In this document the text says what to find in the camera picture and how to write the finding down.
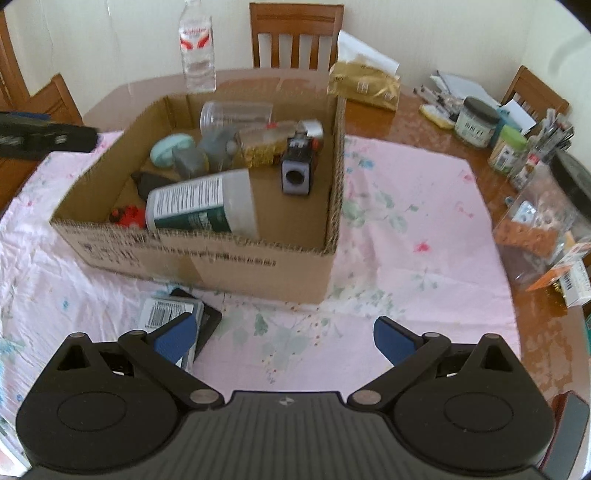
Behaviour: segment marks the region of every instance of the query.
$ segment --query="water bottle label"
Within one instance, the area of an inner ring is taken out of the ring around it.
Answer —
[[[183,50],[206,48],[212,45],[211,28],[183,28],[179,33]]]

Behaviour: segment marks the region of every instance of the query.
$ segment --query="red toy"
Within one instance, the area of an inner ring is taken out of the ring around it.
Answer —
[[[109,221],[127,228],[146,228],[146,211],[135,205],[113,209],[109,215]]]

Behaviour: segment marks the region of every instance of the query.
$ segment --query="white wall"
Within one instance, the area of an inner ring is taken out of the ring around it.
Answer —
[[[570,152],[591,170],[591,34],[556,0],[540,0],[523,63],[571,104]]]
[[[538,0],[342,0],[344,28],[401,63],[406,85],[436,69],[501,97],[521,64]],[[118,85],[181,72],[183,0],[14,0],[8,25],[32,93],[60,72],[82,114]],[[203,0],[216,67],[250,68],[248,0]],[[511,11],[511,15],[502,12]]]

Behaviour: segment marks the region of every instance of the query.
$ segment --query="metal screw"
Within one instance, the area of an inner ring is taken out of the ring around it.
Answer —
[[[382,400],[382,395],[373,390],[357,390],[353,394],[353,400],[359,405],[376,405]]]
[[[189,398],[193,403],[198,405],[209,405],[216,402],[219,396],[219,393],[211,390],[210,388],[202,388],[201,390],[195,390],[194,392],[191,392]]]

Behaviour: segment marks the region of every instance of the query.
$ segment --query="pink floral tablecloth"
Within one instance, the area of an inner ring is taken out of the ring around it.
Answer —
[[[20,402],[63,339],[111,341],[137,327],[161,285],[87,266],[48,224],[92,154],[54,153],[0,222],[0,415]],[[464,160],[357,137],[346,139],[345,201],[326,300],[319,306],[193,294],[223,312],[194,364],[221,391],[335,390],[345,396],[389,368],[374,320],[436,331],[460,343],[500,333],[519,354],[511,292],[491,219]]]

